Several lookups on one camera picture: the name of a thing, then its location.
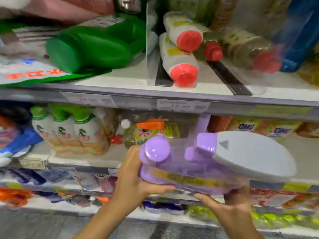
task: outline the white cap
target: white cap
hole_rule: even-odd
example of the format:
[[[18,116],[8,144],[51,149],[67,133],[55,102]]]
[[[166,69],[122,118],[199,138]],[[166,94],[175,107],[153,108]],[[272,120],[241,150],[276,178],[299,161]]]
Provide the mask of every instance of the white cap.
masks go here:
[[[124,119],[124,120],[121,121],[121,127],[122,127],[122,128],[127,129],[127,128],[129,128],[130,126],[131,126],[130,120]]]

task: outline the pink cap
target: pink cap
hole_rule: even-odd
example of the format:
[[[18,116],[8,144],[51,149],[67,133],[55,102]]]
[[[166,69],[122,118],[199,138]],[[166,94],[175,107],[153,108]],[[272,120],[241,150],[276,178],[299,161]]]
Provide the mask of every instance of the pink cap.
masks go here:
[[[201,33],[194,30],[182,32],[176,41],[178,48],[187,53],[197,50],[202,42]]]
[[[253,63],[253,69],[269,74],[276,73],[281,69],[282,64],[276,58],[276,51],[266,51],[258,54]]]
[[[223,56],[223,51],[218,42],[209,42],[204,48],[204,58],[208,61],[219,61]]]
[[[169,75],[179,86],[185,87],[195,82],[198,75],[198,69],[194,65],[181,64],[175,66]]]

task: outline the green detergent bottle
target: green detergent bottle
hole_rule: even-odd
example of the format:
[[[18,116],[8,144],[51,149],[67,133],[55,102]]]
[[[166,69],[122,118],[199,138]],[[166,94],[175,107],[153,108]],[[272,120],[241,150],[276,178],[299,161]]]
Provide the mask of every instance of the green detergent bottle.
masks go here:
[[[123,68],[146,48],[146,24],[136,16],[98,17],[47,41],[50,61],[68,73],[88,68]]]

